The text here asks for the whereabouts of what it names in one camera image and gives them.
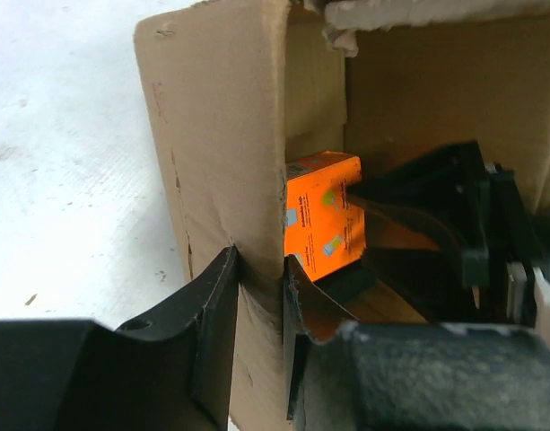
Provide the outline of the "orange product carton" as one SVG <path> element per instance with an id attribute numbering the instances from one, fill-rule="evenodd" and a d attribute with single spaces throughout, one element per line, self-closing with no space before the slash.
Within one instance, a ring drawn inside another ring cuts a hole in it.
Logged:
<path id="1" fill-rule="evenodd" d="M 360 158 L 324 151 L 286 164 L 284 254 L 317 281 L 355 262 L 365 248 L 364 212 L 346 189 L 362 179 Z"/>

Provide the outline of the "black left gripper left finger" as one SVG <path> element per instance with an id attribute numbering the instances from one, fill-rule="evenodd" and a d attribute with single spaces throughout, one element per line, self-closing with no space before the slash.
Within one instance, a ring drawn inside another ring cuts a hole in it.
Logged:
<path id="1" fill-rule="evenodd" d="M 0 320 L 0 430 L 224 430 L 239 260 L 110 330 L 84 319 Z"/>

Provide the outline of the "brown cardboard express box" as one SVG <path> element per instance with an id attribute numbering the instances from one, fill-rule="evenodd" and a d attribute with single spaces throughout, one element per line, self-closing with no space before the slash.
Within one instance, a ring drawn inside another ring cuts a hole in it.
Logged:
<path id="1" fill-rule="evenodd" d="M 231 417 L 288 430 L 285 165 L 384 172 L 476 139 L 550 213 L 550 1 L 207 1 L 140 21 L 135 55 L 187 278 L 242 257 Z"/>

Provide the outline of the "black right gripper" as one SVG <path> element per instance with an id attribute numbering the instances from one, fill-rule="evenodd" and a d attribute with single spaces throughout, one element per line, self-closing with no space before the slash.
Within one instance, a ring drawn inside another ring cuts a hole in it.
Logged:
<path id="1" fill-rule="evenodd" d="M 550 281 L 550 215 L 525 208 L 514 172 L 485 166 L 476 140 L 439 146 L 347 188 L 347 200 L 468 251 L 462 287 L 438 251 L 367 248 L 365 266 L 429 322 L 537 324 L 537 275 Z"/>

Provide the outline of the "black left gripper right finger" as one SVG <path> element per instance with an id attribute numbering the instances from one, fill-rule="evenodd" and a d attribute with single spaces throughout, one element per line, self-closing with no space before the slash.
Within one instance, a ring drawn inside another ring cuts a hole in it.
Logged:
<path id="1" fill-rule="evenodd" d="M 550 347 L 496 324 L 364 323 L 284 261 L 297 430 L 550 430 Z"/>

